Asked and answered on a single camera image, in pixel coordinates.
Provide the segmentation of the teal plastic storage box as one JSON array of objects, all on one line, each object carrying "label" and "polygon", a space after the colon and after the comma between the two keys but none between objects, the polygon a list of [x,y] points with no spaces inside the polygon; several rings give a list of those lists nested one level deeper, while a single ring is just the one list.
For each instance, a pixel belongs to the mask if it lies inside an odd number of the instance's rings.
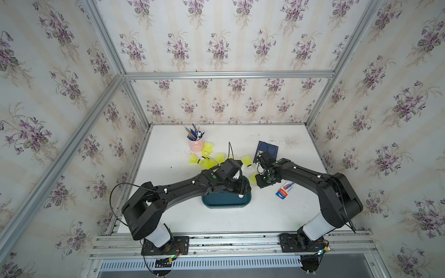
[{"label": "teal plastic storage box", "polygon": [[[230,180],[224,179],[222,184],[225,185]],[[243,198],[239,198],[238,195],[233,193],[224,193],[223,191],[214,192],[201,197],[202,203],[208,208],[241,208],[247,206],[251,201],[251,192],[244,195]]]}]

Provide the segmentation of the yellow shuttlecock three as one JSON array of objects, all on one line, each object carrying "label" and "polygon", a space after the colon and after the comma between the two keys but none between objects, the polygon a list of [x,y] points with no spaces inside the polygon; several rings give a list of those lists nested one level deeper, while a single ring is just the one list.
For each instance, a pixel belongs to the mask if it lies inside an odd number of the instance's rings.
[{"label": "yellow shuttlecock three", "polygon": [[215,156],[215,160],[218,164],[222,164],[226,161],[226,155],[224,153],[219,153]]}]

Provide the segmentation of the yellow shuttlecock one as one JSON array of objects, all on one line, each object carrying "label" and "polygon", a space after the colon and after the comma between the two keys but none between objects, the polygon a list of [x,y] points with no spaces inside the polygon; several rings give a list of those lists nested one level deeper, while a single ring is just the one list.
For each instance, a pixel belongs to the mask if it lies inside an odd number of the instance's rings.
[{"label": "yellow shuttlecock one", "polygon": [[211,142],[205,142],[202,149],[202,156],[209,157],[214,149],[214,144]]}]

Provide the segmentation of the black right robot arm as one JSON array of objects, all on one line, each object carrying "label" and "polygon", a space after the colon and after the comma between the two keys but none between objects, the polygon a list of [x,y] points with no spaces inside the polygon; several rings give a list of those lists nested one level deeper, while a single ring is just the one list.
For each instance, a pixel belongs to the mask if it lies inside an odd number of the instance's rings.
[{"label": "black right robot arm", "polygon": [[260,188],[289,181],[317,195],[320,212],[297,231],[296,241],[304,249],[329,232],[341,228],[363,211],[363,204],[347,177],[320,173],[288,159],[276,160],[267,153],[254,159],[263,170],[256,175]]}]

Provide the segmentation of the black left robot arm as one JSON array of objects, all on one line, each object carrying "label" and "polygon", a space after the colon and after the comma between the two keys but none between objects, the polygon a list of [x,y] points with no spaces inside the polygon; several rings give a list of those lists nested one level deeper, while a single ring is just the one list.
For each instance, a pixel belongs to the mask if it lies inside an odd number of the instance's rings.
[{"label": "black left robot arm", "polygon": [[133,240],[139,241],[155,233],[162,214],[186,200],[213,193],[247,195],[251,192],[248,178],[229,177],[220,170],[203,170],[195,177],[161,186],[142,184],[123,205],[121,212]]}]

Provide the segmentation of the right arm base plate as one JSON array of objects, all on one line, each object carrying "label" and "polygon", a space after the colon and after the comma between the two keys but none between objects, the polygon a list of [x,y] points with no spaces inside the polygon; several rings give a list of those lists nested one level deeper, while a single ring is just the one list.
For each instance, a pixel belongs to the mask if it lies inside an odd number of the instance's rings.
[{"label": "right arm base plate", "polygon": [[329,242],[324,237],[312,241],[301,231],[296,234],[280,234],[279,243],[283,253],[314,253],[320,255],[329,249]]}]

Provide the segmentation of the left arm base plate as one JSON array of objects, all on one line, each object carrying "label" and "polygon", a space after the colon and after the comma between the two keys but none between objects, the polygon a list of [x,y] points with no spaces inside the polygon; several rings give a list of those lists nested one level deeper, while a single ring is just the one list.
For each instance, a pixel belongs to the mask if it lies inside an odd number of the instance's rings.
[{"label": "left arm base plate", "polygon": [[141,255],[143,256],[171,256],[187,255],[190,244],[189,236],[174,236],[162,247],[156,247],[154,243],[144,239]]}]

